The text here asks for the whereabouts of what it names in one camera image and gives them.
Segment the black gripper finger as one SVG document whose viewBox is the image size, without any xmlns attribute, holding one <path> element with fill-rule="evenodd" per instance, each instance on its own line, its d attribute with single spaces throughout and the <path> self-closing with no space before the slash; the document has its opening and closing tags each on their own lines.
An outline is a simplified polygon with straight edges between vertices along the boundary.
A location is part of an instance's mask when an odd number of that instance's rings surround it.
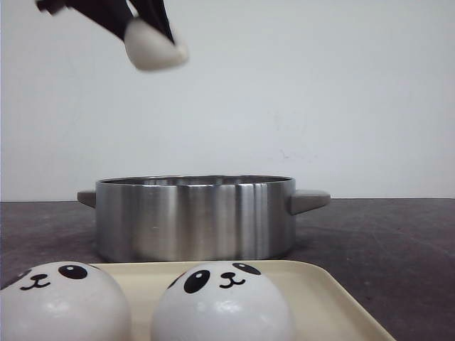
<svg viewBox="0 0 455 341">
<path fill-rule="evenodd" d="M 143 21 L 175 44 L 163 0 L 131 0 L 131 3 Z"/>
<path fill-rule="evenodd" d="M 120 40 L 133 14 L 126 1 L 69 1 L 69 6 L 102 26 Z"/>
</svg>

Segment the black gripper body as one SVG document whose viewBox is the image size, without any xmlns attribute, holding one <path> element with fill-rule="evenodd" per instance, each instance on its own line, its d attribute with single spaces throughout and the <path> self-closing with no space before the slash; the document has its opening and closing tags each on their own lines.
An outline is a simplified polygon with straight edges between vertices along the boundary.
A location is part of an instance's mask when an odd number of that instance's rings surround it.
<svg viewBox="0 0 455 341">
<path fill-rule="evenodd" d="M 48 13 L 51 16 L 68 8 L 66 0 L 35 0 L 35 5 L 41 13 Z"/>
</svg>

